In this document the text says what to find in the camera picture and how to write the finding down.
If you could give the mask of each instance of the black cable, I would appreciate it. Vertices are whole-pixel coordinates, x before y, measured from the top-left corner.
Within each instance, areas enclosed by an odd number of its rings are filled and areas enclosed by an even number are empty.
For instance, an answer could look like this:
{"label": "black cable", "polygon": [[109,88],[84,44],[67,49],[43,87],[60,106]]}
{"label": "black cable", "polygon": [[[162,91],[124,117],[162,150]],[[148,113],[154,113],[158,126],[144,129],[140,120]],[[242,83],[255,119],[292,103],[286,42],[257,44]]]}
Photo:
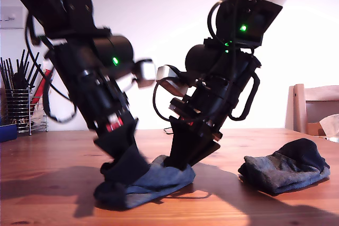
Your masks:
{"label": "black cable", "polygon": [[64,95],[62,92],[60,92],[58,89],[55,88],[55,86],[50,82],[50,80],[47,79],[47,77],[45,76],[45,74],[43,73],[43,71],[41,70],[41,68],[39,67],[38,63],[36,62],[36,60],[34,59],[29,41],[28,41],[28,31],[29,31],[29,19],[32,17],[32,15],[30,13],[27,14],[27,18],[26,18],[26,27],[25,27],[25,42],[26,42],[26,46],[28,49],[28,52],[31,56],[31,59],[33,61],[33,64],[35,65],[35,67],[38,69],[39,73],[41,74],[42,78],[45,79],[46,83],[49,84],[49,86],[51,88],[53,88],[55,90],[55,92],[57,92],[59,95],[61,95],[63,98],[71,101],[66,95]]}
{"label": "black cable", "polygon": [[172,131],[172,132],[167,132],[167,131],[166,131],[167,129],[171,129],[171,128],[172,128],[172,127],[164,128],[164,132],[165,132],[166,134],[168,134],[168,135],[173,134],[173,131]]}
{"label": "black cable", "polygon": [[65,124],[65,123],[68,123],[70,122],[76,115],[77,113],[77,107],[75,104],[74,105],[74,113],[71,114],[71,116],[69,116],[68,118],[66,119],[63,119],[63,120],[59,120],[57,119],[56,116],[52,115],[51,113],[51,109],[50,109],[50,106],[49,106],[49,95],[48,95],[48,92],[49,92],[49,87],[50,87],[50,84],[51,84],[51,78],[52,78],[52,75],[53,75],[53,71],[54,71],[54,67],[52,68],[50,74],[46,77],[46,81],[49,81],[48,82],[45,82],[45,84],[43,85],[43,94],[42,94],[42,105],[43,105],[43,110],[44,112],[46,113],[46,115],[53,119],[54,121],[60,123],[60,124]]}
{"label": "black cable", "polygon": [[208,16],[207,16],[207,27],[208,27],[208,31],[210,32],[211,36],[213,39],[219,41],[223,47],[225,47],[225,44],[223,43],[223,41],[221,41],[217,35],[214,33],[214,30],[213,30],[213,27],[212,27],[212,16],[213,16],[213,13],[214,11],[216,10],[216,8],[221,5],[223,2],[225,2],[227,0],[220,0],[218,2],[216,2],[214,4],[214,6],[211,8],[210,12],[208,13]]}

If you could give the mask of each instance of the gray sock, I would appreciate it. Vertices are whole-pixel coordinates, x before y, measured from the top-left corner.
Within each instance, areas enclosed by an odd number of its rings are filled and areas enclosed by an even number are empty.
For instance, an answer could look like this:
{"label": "gray sock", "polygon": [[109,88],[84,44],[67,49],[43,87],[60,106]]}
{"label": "gray sock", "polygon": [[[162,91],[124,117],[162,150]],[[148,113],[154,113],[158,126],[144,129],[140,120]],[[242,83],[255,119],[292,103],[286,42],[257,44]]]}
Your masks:
{"label": "gray sock", "polygon": [[165,158],[166,156],[158,156],[151,163],[149,171],[126,188],[127,208],[166,196],[193,182],[195,173],[190,165],[184,171],[164,167]]}
{"label": "gray sock", "polygon": [[283,193],[311,185],[330,175],[314,142],[299,139],[265,157],[245,156],[238,170],[251,184],[270,193]]}

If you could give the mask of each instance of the green led light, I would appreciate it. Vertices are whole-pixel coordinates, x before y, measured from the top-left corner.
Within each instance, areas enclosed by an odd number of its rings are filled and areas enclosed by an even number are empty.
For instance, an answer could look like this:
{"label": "green led light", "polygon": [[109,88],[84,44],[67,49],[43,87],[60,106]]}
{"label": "green led light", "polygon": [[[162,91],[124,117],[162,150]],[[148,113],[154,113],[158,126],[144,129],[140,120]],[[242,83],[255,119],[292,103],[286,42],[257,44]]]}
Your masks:
{"label": "green led light", "polygon": [[240,28],[240,31],[245,32],[247,30],[247,26],[246,25],[242,25]]}
{"label": "green led light", "polygon": [[115,66],[117,66],[118,63],[119,63],[119,61],[118,61],[118,59],[117,59],[116,57],[113,57],[113,58],[112,58],[112,61],[113,61],[113,64],[114,64]]}

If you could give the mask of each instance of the electrical outlet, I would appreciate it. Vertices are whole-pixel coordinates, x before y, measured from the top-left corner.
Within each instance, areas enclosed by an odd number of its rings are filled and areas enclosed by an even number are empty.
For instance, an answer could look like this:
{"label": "electrical outlet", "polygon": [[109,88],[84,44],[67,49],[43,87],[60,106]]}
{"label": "electrical outlet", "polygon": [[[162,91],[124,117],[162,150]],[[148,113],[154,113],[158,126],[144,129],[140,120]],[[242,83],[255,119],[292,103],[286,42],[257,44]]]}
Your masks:
{"label": "electrical outlet", "polygon": [[23,8],[2,6],[0,9],[0,29],[23,29]]}

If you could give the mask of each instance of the wooden table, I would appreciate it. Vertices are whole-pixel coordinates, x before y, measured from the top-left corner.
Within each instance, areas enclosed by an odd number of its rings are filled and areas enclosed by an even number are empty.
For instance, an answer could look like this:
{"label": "wooden table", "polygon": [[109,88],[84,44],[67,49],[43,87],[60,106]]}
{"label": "wooden table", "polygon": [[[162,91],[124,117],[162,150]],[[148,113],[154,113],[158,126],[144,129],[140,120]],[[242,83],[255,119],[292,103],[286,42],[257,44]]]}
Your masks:
{"label": "wooden table", "polygon": [[[269,196],[238,177],[245,155],[266,156],[309,137],[285,129],[223,130],[221,148],[193,167],[193,184],[128,211],[97,204],[93,190],[109,161],[90,132],[48,132],[1,144],[2,225],[339,225],[339,144],[313,138],[331,166],[329,180]],[[151,162],[170,152],[172,136],[137,131]]]}

